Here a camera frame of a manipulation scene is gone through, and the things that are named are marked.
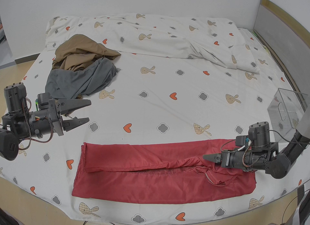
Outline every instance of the clear plastic box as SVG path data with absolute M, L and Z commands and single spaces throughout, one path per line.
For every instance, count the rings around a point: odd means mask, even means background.
M 309 95 L 278 88 L 267 108 L 272 129 L 278 131 L 285 139 L 290 141 L 309 104 Z M 273 133 L 276 142 L 285 142 L 277 133 Z

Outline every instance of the wooden floor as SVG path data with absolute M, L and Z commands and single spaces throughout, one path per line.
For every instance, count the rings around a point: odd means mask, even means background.
M 6 111 L 6 103 L 3 95 L 3 88 L 9 84 L 20 82 L 25 76 L 33 61 L 21 63 L 5 69 L 0 69 L 0 114 Z M 289 202 L 297 196 L 293 191 L 286 196 L 249 212 L 200 225 L 267 225 L 269 223 L 281 224 L 282 215 Z M 25 225 L 82 225 L 82 221 L 69 219 L 64 212 L 32 194 L 25 192 L 19 187 L 11 184 L 0 177 L 0 207 L 15 216 Z M 287 208 L 284 221 L 286 221 L 295 208 L 295 199 Z

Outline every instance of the brown cloth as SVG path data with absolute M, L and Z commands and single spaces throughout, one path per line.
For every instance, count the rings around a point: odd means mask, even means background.
M 99 58 L 106 57 L 114 60 L 121 54 L 106 48 L 101 43 L 96 43 L 85 35 L 76 34 L 61 44 L 56 49 L 55 55 L 52 70 L 60 68 L 77 71 L 84 70 Z

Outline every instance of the folded red garment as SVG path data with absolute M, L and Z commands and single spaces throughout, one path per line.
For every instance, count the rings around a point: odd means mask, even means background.
M 202 158 L 228 140 L 153 145 L 84 143 L 72 196 L 138 204 L 184 204 L 250 194 L 255 173 Z M 226 149 L 233 149 L 229 143 Z

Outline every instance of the red fabric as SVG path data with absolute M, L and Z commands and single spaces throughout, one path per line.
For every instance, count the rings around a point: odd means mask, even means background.
M 138 204 L 184 204 L 250 194 L 256 186 L 255 173 L 222 168 L 202 158 L 203 154 L 219 153 L 227 141 L 84 143 L 72 196 Z M 226 148 L 233 149 L 234 143 Z

